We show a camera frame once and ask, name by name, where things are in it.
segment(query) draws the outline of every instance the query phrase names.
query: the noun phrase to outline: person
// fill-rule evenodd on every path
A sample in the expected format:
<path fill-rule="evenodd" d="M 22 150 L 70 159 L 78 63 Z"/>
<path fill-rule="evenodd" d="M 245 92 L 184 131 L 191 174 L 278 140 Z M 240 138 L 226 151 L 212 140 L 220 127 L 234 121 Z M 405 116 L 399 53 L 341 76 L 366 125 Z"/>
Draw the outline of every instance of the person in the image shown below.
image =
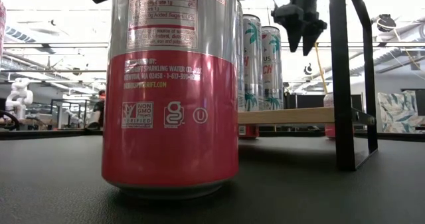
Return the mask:
<path fill-rule="evenodd" d="M 104 126 L 104 110 L 105 110 L 105 90 L 99 91 L 99 101 L 93 107 L 93 115 L 91 121 L 87 125 L 87 129 L 100 129 Z"/>

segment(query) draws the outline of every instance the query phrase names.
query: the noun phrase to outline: black metal stand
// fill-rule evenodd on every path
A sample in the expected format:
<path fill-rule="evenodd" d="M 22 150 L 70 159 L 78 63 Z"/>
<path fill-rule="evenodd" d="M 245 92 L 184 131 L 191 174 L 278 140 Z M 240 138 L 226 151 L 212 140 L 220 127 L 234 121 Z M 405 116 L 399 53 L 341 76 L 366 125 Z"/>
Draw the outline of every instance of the black metal stand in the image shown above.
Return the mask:
<path fill-rule="evenodd" d="M 367 114 L 353 110 L 351 107 L 345 0 L 330 0 L 329 4 L 337 167 L 347 171 L 355 171 L 370 155 L 378 150 L 377 125 L 375 122 L 372 24 L 363 0 L 352 0 L 352 2 L 363 27 Z M 353 119 L 367 125 L 369 154 L 362 158 L 355 155 Z"/>

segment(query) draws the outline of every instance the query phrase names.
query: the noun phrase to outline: black table surface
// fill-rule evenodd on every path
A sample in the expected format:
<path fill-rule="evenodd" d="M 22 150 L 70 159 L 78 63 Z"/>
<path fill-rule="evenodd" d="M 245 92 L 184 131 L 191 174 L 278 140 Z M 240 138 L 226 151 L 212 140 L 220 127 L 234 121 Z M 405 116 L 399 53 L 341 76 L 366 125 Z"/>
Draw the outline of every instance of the black table surface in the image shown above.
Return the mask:
<path fill-rule="evenodd" d="M 102 179 L 99 136 L 1 141 L 0 223 L 423 223 L 425 145 L 379 144 L 343 173 L 325 138 L 241 141 L 240 171 L 216 193 L 152 202 Z"/>

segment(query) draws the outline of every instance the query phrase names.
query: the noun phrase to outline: wooden board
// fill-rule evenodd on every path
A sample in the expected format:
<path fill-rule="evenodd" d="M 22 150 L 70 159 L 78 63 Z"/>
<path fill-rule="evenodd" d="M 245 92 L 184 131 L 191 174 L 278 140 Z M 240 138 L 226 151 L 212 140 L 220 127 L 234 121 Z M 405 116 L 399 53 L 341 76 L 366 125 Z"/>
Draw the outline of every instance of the wooden board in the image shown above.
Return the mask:
<path fill-rule="evenodd" d="M 333 107 L 238 113 L 239 124 L 325 124 L 334 121 Z"/>

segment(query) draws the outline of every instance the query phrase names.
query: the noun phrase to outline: palm tree graphic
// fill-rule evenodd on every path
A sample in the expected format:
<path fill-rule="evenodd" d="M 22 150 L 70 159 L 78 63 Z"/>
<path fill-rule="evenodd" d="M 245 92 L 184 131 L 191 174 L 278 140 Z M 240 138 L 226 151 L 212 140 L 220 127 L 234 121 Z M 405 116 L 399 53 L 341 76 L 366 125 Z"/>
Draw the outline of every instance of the palm tree graphic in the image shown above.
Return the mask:
<path fill-rule="evenodd" d="M 279 104 L 279 100 L 278 98 L 274 98 L 274 97 L 268 97 L 265 100 L 266 102 L 270 103 L 270 105 L 272 106 L 272 110 L 277 110 L 280 108 L 280 104 Z"/>
<path fill-rule="evenodd" d="M 257 99 L 254 94 L 250 94 L 249 92 L 245 93 L 245 107 L 246 111 L 251 111 L 251 108 L 257 105 Z"/>
<path fill-rule="evenodd" d="M 276 53 L 280 49 L 279 37 L 272 35 L 273 39 L 269 42 L 269 45 L 273 45 L 273 53 Z"/>
<path fill-rule="evenodd" d="M 251 29 L 247 29 L 245 31 L 245 35 L 246 34 L 249 34 L 249 33 L 252 33 L 251 38 L 250 38 L 250 44 L 254 43 L 255 41 L 257 41 L 257 43 L 258 43 L 258 30 L 257 30 L 257 27 L 254 24 L 252 24 L 252 23 L 248 23 L 248 25 L 251 26 Z"/>

